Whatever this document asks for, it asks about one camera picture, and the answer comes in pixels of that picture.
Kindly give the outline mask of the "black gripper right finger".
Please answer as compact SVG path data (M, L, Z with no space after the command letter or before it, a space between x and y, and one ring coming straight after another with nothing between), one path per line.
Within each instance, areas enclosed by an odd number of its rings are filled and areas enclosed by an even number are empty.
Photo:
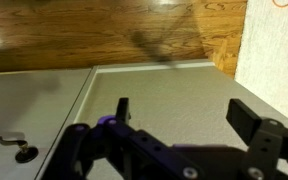
M226 119L248 146L239 173L243 180L286 180L278 160L288 163L288 128L272 118L261 118L240 99L231 99Z

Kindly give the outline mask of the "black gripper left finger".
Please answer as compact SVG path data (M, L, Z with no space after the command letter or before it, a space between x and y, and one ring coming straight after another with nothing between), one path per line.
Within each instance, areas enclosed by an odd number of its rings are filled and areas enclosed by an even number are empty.
M86 180L93 163L106 159L124 180L203 180L197 163L143 130L134 130L129 100L121 98L114 116L100 118L95 127L68 126L42 180Z

